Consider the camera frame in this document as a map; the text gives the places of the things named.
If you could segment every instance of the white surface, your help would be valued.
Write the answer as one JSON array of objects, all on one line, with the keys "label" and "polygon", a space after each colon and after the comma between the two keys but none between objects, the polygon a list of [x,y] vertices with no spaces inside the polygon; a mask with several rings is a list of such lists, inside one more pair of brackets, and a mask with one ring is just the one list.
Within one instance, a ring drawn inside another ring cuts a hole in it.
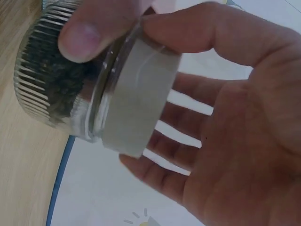
[{"label": "white surface", "polygon": [[[179,0],[176,6],[179,9],[198,2]],[[301,13],[285,0],[236,0],[236,3],[251,13],[301,32]],[[186,54],[180,70],[222,79],[243,79],[250,72],[245,67],[219,58],[214,51]],[[175,92],[169,95],[169,100],[206,114],[212,111]],[[200,146],[199,141],[163,123],[159,122],[157,128],[183,143]],[[145,155],[166,168],[188,174],[149,151]],[[139,226],[150,217],[149,226],[202,225],[183,207],[135,179],[119,163],[115,152],[103,148],[100,143],[92,145],[77,139],[56,201],[52,226]]]},{"label": "white surface", "polygon": [[103,129],[103,145],[139,158],[151,138],[181,61],[162,45],[136,40],[123,66]]}]

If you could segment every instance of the palm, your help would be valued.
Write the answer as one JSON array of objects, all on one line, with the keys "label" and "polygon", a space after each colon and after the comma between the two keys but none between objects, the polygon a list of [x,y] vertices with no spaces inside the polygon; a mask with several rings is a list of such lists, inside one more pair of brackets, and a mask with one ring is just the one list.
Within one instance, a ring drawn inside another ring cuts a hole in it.
[{"label": "palm", "polygon": [[183,204],[207,225],[280,226],[301,213],[301,202],[288,205],[299,197],[297,162],[256,100],[248,82],[229,82],[201,129]]}]

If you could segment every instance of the wooden table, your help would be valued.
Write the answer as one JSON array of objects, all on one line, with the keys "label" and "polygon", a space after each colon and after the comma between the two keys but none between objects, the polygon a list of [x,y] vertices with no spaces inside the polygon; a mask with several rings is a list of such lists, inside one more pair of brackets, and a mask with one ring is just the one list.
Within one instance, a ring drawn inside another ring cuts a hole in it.
[{"label": "wooden table", "polygon": [[16,52],[40,0],[0,0],[0,225],[44,226],[68,135],[32,120],[13,89]]}]

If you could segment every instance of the jar lid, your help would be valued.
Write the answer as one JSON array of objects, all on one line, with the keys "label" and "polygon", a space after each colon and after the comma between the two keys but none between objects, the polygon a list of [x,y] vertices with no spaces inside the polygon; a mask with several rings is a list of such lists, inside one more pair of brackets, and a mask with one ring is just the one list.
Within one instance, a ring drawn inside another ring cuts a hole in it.
[{"label": "jar lid", "polygon": [[[181,54],[150,40],[139,25],[127,42],[131,40],[131,49],[128,45],[121,49],[113,69],[118,80],[107,97],[102,141],[107,148],[140,157],[172,89]],[[121,57],[126,57],[124,63],[119,62]]]}]

